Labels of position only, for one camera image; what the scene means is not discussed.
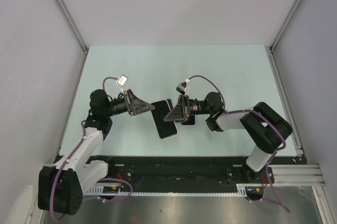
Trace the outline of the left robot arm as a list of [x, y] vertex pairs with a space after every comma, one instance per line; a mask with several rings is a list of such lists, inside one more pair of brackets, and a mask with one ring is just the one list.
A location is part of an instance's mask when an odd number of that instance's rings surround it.
[[99, 180], [112, 181], [116, 168], [103, 160], [89, 160], [93, 151], [105, 140], [112, 128], [112, 116], [128, 113], [140, 115], [155, 107], [134, 95], [128, 89], [117, 98], [111, 98], [105, 90], [97, 89], [90, 94], [90, 109], [81, 122], [82, 136], [72, 149], [59, 161], [45, 165], [38, 177], [40, 210], [47, 210], [58, 221], [61, 216], [78, 212], [84, 193]]

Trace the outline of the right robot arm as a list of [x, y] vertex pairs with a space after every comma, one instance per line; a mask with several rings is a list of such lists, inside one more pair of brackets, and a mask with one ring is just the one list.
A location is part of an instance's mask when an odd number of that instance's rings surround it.
[[210, 131], [246, 130], [255, 143], [243, 169], [243, 177], [248, 182], [261, 178], [261, 169], [286, 147], [286, 140], [293, 133], [292, 126], [265, 102], [259, 102], [253, 108], [225, 111], [217, 92], [208, 93], [204, 100], [179, 95], [176, 106], [164, 121], [184, 123], [196, 115], [209, 115], [205, 122]]

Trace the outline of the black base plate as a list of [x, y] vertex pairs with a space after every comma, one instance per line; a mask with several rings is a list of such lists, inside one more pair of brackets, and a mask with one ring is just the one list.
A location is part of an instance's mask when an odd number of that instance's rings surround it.
[[246, 157], [91, 156], [108, 164], [107, 178], [123, 178], [122, 192], [234, 192], [236, 184], [274, 182], [272, 168], [250, 171]]

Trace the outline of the left aluminium frame post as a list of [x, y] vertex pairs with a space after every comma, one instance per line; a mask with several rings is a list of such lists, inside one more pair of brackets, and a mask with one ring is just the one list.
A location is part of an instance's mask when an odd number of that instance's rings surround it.
[[80, 46], [81, 50], [85, 55], [88, 53], [88, 46], [86, 45], [83, 36], [81, 35], [75, 20], [69, 11], [64, 0], [54, 0], [57, 8], [59, 9], [61, 15], [63, 16], [67, 26], [69, 27], [71, 33], [73, 34], [75, 40]]

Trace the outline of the aluminium frame post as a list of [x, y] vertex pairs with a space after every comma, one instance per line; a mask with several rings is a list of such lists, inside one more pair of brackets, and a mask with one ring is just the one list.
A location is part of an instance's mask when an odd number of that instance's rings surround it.
[[291, 5], [283, 23], [282, 23], [282, 25], [280, 26], [275, 38], [273, 39], [271, 45], [269, 46], [270, 52], [273, 53], [275, 51], [275, 49], [277, 48], [280, 40], [282, 39], [282, 37], [286, 33], [286, 30], [288, 29], [291, 21], [295, 17], [295, 15], [296, 15], [297, 11], [299, 10], [303, 1], [304, 0], [294, 0], [293, 4]]
[[59, 9], [61, 15], [63, 16], [67, 26], [69, 27], [71, 33], [73, 34], [75, 40], [80, 46], [81, 50], [85, 55], [88, 53], [88, 46], [86, 45], [83, 36], [81, 35], [75, 20], [69, 11], [64, 0], [54, 0], [57, 8]]

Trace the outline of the aluminium front rail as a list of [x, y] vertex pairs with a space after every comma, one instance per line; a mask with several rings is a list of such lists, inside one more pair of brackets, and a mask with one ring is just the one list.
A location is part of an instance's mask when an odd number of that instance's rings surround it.
[[271, 165], [276, 186], [325, 186], [319, 165]]

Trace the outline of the right aluminium frame post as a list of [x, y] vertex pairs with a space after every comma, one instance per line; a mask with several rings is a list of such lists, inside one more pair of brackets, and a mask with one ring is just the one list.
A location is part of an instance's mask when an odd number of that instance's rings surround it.
[[280, 26], [275, 38], [273, 39], [271, 45], [269, 46], [270, 52], [273, 53], [275, 51], [275, 49], [277, 48], [280, 40], [282, 39], [282, 37], [286, 33], [286, 30], [288, 29], [291, 21], [295, 17], [295, 15], [296, 15], [297, 11], [299, 10], [303, 1], [304, 0], [294, 0], [293, 4], [291, 5], [283, 23], [282, 23], [282, 25]]

